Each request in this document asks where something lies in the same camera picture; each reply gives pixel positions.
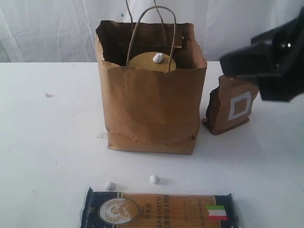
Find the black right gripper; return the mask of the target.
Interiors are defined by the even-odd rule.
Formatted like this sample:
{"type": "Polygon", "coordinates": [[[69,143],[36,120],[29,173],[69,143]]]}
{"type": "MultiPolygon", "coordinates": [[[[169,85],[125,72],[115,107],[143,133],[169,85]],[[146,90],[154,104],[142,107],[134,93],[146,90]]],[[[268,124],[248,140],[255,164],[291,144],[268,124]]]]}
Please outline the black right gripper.
{"type": "Polygon", "coordinates": [[[258,83],[263,101],[290,102],[304,93],[304,9],[298,16],[254,36],[251,46],[219,59],[223,74],[258,83]]]}

